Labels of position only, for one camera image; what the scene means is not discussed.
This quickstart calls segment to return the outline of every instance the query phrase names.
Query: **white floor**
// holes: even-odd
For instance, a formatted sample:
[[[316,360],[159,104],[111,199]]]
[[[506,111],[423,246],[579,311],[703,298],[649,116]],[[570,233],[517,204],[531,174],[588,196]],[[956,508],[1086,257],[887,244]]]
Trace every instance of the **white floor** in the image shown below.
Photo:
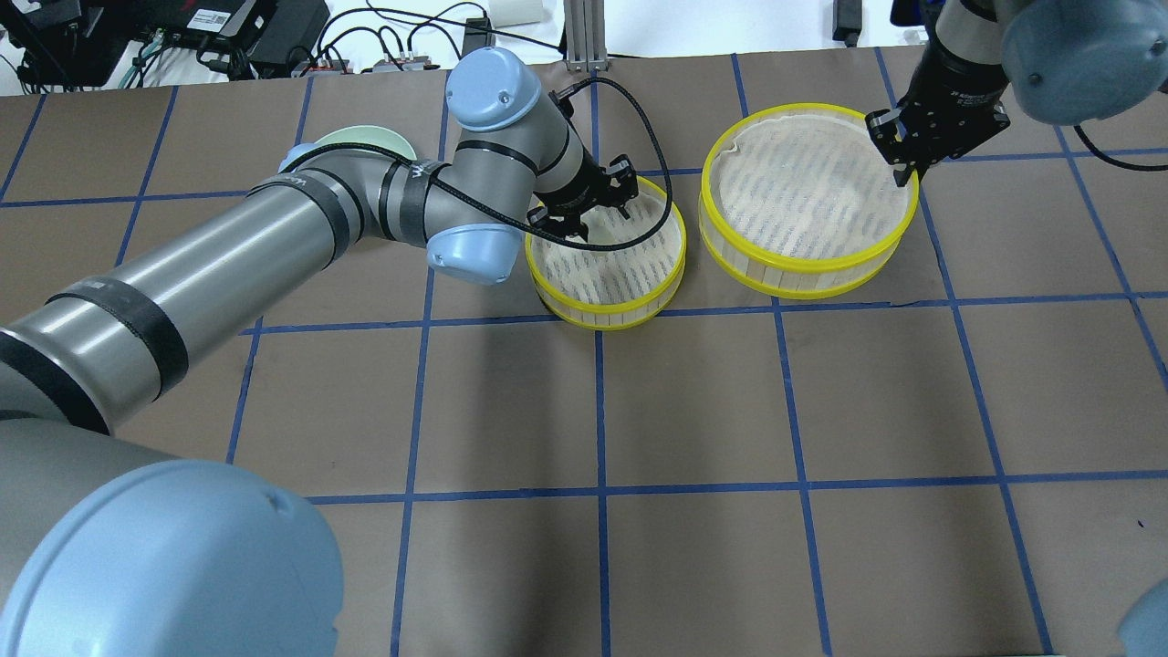
[[[454,0],[381,0],[378,7],[391,7],[411,12],[436,14]],[[919,43],[923,30],[895,27],[888,21],[892,0],[864,0],[864,27],[861,46],[899,46]],[[489,8],[489,0],[482,0]],[[18,0],[18,7],[27,7],[27,0]],[[364,7],[362,0],[328,0],[333,15],[355,7]],[[715,55],[726,53],[755,53],[767,50],[814,50],[840,48],[832,41],[833,0],[721,0],[716,4],[696,0],[607,0],[604,4],[606,43],[611,53],[645,57],[675,57],[684,55]],[[453,9],[446,18],[463,21],[478,15],[478,9],[465,6]],[[366,25],[380,27],[391,25],[398,28],[405,40],[410,26],[387,23],[371,12],[345,16],[328,29],[326,40],[348,27]],[[558,43],[564,25],[562,0],[543,0],[543,19],[536,23],[499,27],[541,41]],[[449,26],[454,41],[461,46],[463,29]],[[415,49],[429,55],[443,68],[457,62],[446,39],[433,29],[418,32]],[[499,44],[510,48],[528,63],[544,63],[559,60],[555,50],[513,39],[500,37]],[[106,89],[116,89],[118,82],[130,70],[131,58],[140,43],[131,42],[118,68],[110,77]],[[369,34],[357,33],[342,40],[338,48],[353,61],[356,70],[373,65],[383,57],[381,46]],[[19,64],[21,50],[5,37],[0,40],[0,55],[13,64]],[[190,50],[175,50],[162,55],[151,70],[146,84],[195,84],[222,82],[225,77],[214,74],[194,61]],[[0,62],[0,96],[21,94],[12,70]]]

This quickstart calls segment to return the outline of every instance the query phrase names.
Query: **yellow rimmed drum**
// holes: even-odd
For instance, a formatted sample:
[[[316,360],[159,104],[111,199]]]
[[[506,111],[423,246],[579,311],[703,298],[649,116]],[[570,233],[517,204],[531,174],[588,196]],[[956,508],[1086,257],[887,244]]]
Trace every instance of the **yellow rimmed drum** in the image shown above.
[[[665,192],[638,178],[640,193],[626,206],[584,214],[593,243],[617,243],[642,235],[661,219]],[[527,264],[536,291],[551,312],[584,328],[613,331],[637,326],[668,305],[686,268],[686,226],[677,206],[653,237],[619,251],[582,251],[527,236]]]
[[[698,220],[714,260],[767,295],[853,290],[892,256],[917,210],[916,174],[897,187],[860,112],[820,103],[736,123],[702,168]]]

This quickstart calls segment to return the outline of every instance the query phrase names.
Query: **white label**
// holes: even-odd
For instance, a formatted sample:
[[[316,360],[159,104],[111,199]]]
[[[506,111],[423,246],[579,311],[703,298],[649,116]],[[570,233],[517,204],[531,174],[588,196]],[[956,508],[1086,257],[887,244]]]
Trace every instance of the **white label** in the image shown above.
[[[231,14],[227,12],[213,12],[210,9],[199,9],[195,12],[194,18],[187,23],[187,29],[201,29],[203,32],[214,32],[223,29],[227,25],[228,19]]]

